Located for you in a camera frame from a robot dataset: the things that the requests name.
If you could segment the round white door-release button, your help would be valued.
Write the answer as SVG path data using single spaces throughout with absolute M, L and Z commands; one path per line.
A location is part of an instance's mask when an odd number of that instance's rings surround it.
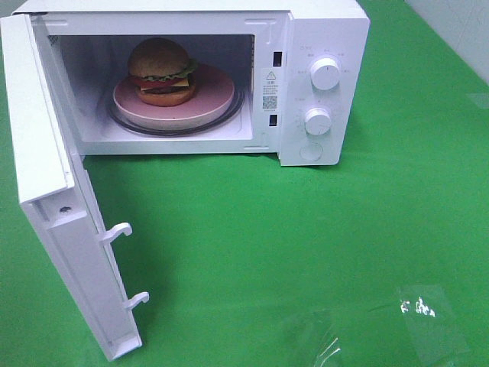
M 317 161 L 322 156 L 322 146 L 317 143 L 309 143 L 300 149 L 300 157 L 305 161 Z

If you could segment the pink ceramic plate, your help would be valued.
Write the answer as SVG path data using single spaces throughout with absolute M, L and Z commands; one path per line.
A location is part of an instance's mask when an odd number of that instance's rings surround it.
M 160 107 L 140 100 L 136 87 L 123 80 L 114 88 L 116 111 L 137 127 L 156 131 L 183 131 L 215 121 L 228 110 L 235 96 L 235 84 L 222 70 L 206 64 L 193 73 L 196 91 L 178 105 Z

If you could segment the toy hamburger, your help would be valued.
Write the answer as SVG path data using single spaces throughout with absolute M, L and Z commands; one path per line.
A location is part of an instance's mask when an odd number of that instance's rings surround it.
M 142 41 L 128 58 L 128 79 L 149 105 L 172 107 L 194 97 L 198 62 L 178 43 L 162 37 Z

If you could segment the white microwave door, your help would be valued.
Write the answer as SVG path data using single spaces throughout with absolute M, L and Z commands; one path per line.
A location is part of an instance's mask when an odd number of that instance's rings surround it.
M 75 103 L 58 40 L 39 16 L 8 16 L 1 29 L 20 206 L 106 358 L 117 359 L 141 346 L 132 311 L 149 299 L 126 294 L 112 251 L 131 226 L 103 222 L 69 128 Z

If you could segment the glass microwave turntable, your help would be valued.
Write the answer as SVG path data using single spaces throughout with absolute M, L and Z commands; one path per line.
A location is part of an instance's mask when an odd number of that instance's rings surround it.
M 114 91 L 107 105 L 111 118 L 122 128 L 151 137 L 198 135 L 226 125 L 241 111 L 245 100 L 242 91 L 234 91 L 224 102 L 216 102 L 201 92 L 175 107 L 150 106 L 134 92 Z

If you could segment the lower white timer knob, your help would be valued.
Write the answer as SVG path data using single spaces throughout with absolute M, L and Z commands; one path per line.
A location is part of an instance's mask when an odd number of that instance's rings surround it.
M 309 135 L 324 135 L 332 127 L 332 118 L 326 109 L 314 108 L 305 114 L 304 125 Z

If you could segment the white warning label sticker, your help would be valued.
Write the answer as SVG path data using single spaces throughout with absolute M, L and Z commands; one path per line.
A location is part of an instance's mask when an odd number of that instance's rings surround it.
M 260 103 L 264 112 L 276 112 L 279 105 L 281 71 L 279 67 L 262 68 L 260 76 Z

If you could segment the white microwave oven body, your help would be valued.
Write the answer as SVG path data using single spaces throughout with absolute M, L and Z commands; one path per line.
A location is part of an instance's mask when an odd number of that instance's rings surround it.
M 28 1 L 10 16 L 39 16 L 60 45 L 73 94 L 69 122 L 81 156 L 272 152 L 286 166 L 337 163 L 355 92 L 369 19 L 354 1 Z M 183 137 L 130 132 L 109 115 L 112 90 L 128 69 L 131 49 L 147 37 L 180 43 L 200 64 L 224 70 L 244 93 L 226 125 Z M 309 68 L 322 57 L 340 67 L 339 83 L 319 90 Z M 262 68 L 279 67 L 278 110 L 260 103 Z M 332 127 L 309 135 L 305 114 L 326 109 Z M 300 157 L 317 143 L 317 161 Z

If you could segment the upper white power knob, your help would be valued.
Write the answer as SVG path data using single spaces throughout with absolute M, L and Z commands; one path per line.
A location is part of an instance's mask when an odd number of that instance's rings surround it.
M 316 60 L 309 68 L 310 78 L 315 88 L 329 90 L 340 80 L 340 67 L 333 57 L 327 56 Z

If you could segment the clear tape patch centre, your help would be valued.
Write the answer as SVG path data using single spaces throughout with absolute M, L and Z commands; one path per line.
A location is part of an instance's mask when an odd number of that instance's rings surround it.
M 330 310 L 304 310 L 288 316 L 282 325 L 285 366 L 344 365 Z

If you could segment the clear tape patch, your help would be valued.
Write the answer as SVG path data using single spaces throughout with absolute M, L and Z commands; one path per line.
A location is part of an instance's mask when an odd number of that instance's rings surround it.
M 444 289 L 434 284 L 397 288 L 407 333 L 422 366 L 461 366 L 470 352 Z
M 304 310 L 288 316 L 282 325 L 285 366 L 344 365 L 330 310 Z

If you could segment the clear tape patch right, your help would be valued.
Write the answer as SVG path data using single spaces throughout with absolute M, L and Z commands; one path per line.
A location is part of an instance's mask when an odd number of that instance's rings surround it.
M 422 366 L 461 366 L 470 352 L 444 289 L 434 284 L 397 288 L 407 333 Z

